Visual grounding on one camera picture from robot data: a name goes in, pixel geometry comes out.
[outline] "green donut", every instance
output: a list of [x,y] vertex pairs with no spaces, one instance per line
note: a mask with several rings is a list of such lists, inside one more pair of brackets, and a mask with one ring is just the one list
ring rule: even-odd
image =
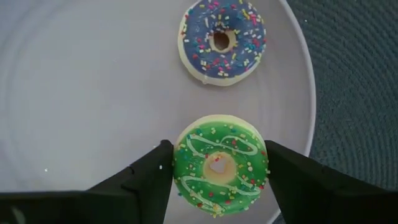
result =
[[[224,161],[224,171],[215,164]],[[267,180],[266,145],[249,123],[209,115],[192,123],[174,147],[174,181],[194,207],[217,215],[249,209]]]

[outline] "white plate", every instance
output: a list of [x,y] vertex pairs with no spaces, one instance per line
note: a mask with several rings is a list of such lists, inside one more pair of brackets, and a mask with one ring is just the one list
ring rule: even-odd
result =
[[[268,46],[256,71],[220,88],[180,62],[177,33],[195,0],[0,3],[0,191],[87,189],[194,120],[231,114],[308,155],[315,84],[284,0],[253,0]],[[248,211],[213,219],[173,188],[165,223],[264,223],[270,187]]]

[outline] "blue frosting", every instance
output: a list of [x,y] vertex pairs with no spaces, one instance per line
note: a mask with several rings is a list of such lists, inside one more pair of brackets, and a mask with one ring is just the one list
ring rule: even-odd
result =
[[[246,1],[202,0],[188,10],[184,19],[180,35],[185,35],[187,58],[209,77],[233,78],[244,73],[260,60],[266,47],[264,21]],[[211,50],[209,36],[226,30],[234,31],[235,47],[225,54]]]

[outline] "gray carpet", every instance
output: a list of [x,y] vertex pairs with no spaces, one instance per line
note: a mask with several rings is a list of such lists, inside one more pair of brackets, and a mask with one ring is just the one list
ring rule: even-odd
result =
[[307,40],[317,86],[310,157],[398,190],[398,1],[288,2]]

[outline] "sprinkle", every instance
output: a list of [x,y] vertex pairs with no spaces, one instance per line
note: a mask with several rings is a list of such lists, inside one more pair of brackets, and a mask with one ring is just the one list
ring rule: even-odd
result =
[[242,9],[242,13],[247,19],[250,19],[250,16],[246,13],[244,9]]

